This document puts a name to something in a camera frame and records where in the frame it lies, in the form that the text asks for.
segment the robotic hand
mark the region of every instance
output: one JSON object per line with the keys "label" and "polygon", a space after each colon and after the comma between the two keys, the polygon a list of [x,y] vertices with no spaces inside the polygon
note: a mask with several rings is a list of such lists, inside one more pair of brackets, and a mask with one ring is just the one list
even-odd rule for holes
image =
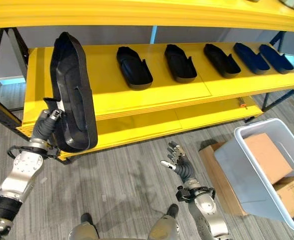
{"label": "robotic hand", "polygon": [[[14,218],[43,169],[44,159],[49,157],[47,140],[61,114],[59,109],[51,114],[48,110],[42,111],[28,145],[13,146],[8,150],[8,155],[15,160],[12,171],[0,186],[0,239],[10,232]],[[20,154],[14,156],[12,149],[19,149]]]}
{"label": "robotic hand", "polygon": [[169,143],[168,155],[171,162],[160,163],[173,170],[180,177],[184,186],[178,187],[176,197],[179,202],[188,203],[198,233],[202,240],[230,240],[228,228],[216,208],[215,189],[201,186],[196,178],[195,170],[183,148],[175,142]]}

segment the yellow shelving unit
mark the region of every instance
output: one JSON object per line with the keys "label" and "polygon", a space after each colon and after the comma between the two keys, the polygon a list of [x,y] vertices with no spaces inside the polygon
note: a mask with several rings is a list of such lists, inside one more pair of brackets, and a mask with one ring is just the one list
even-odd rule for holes
{"label": "yellow shelving unit", "polygon": [[[232,53],[241,73],[225,79],[213,68],[203,48],[205,43],[177,44],[192,56],[198,76],[188,84],[173,80],[164,52],[167,44],[128,45],[147,65],[153,75],[152,86],[143,91],[128,88],[116,60],[120,45],[84,46],[87,69],[97,120],[137,115],[190,105],[233,99],[284,89],[294,89],[294,71],[282,75],[272,67],[264,75],[250,72],[233,51],[234,43],[215,43],[225,53]],[[260,43],[246,43],[258,52]],[[23,124],[34,123],[47,105],[44,97],[52,97],[50,61],[52,47],[30,51]]]}
{"label": "yellow shelving unit", "polygon": [[[119,45],[83,46],[87,58],[90,87],[98,129],[98,144],[89,153],[146,139],[188,131],[222,122],[262,114],[250,95],[294,89],[294,71],[282,75],[272,67],[254,75],[233,51],[234,43],[215,43],[226,54],[233,54],[241,73],[232,79],[219,75],[204,55],[205,43],[177,44],[192,56],[198,76],[191,83],[173,80],[164,52],[167,44],[132,44],[153,75],[151,87],[131,90],[119,68]],[[258,52],[260,43],[246,43]],[[52,97],[50,61],[53,48],[30,50],[23,124],[18,129],[30,136],[44,97]],[[247,108],[239,107],[243,97]],[[63,152],[62,160],[77,155]]]}
{"label": "yellow shelving unit", "polygon": [[197,26],[294,32],[278,0],[1,0],[0,28],[52,25]]}
{"label": "yellow shelving unit", "polygon": [[[229,99],[99,120],[97,146],[80,153],[62,152],[60,159],[262,114],[251,97],[243,99],[247,107],[239,107],[237,99]],[[29,123],[18,129],[31,136],[33,126]]]}

